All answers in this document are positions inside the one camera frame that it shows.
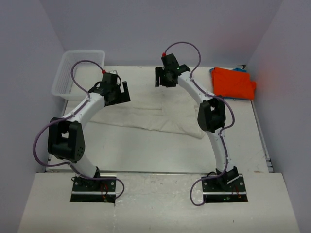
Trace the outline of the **white t shirt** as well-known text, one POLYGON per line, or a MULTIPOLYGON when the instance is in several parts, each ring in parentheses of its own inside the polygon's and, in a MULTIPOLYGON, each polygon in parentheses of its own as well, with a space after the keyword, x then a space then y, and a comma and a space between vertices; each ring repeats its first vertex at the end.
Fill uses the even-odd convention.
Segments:
POLYGON ((202 139, 205 133, 197 123, 198 106, 188 94, 141 95, 132 100, 107 106, 91 122, 149 131, 185 134, 202 139))

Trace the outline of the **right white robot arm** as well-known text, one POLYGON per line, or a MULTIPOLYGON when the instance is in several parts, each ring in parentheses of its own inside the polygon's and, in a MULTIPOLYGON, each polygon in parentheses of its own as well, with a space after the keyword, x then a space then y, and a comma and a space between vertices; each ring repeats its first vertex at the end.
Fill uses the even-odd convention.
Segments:
POLYGON ((199 105, 197 122, 211 142, 216 161, 216 176, 214 184, 223 190, 229 190, 238 179, 238 170, 231 162, 225 144, 225 103, 224 99, 203 89, 191 77, 190 68, 180 65, 174 54, 163 53, 163 66, 155 68, 155 86, 175 87, 185 89, 199 105))

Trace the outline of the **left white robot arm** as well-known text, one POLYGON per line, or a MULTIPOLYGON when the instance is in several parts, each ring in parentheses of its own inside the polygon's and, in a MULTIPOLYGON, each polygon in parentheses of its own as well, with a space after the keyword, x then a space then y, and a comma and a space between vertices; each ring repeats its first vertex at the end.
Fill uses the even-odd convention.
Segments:
POLYGON ((91 191, 111 177, 101 177, 99 169, 85 155, 84 127, 100 110, 107 106, 129 102, 127 82, 117 73, 102 72, 102 80, 96 82, 83 101, 62 118, 53 118, 49 124, 48 153, 69 164, 91 191))

